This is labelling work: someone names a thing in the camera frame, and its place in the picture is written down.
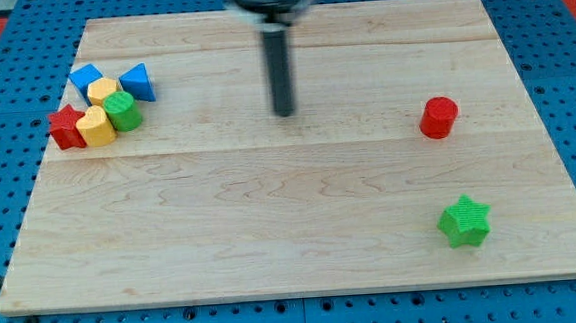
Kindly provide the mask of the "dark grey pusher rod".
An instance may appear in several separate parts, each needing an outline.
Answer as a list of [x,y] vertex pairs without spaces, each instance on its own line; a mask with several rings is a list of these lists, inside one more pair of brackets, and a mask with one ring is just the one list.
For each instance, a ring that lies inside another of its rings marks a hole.
[[272,110],[287,118],[296,110],[287,31],[263,31],[261,40]]

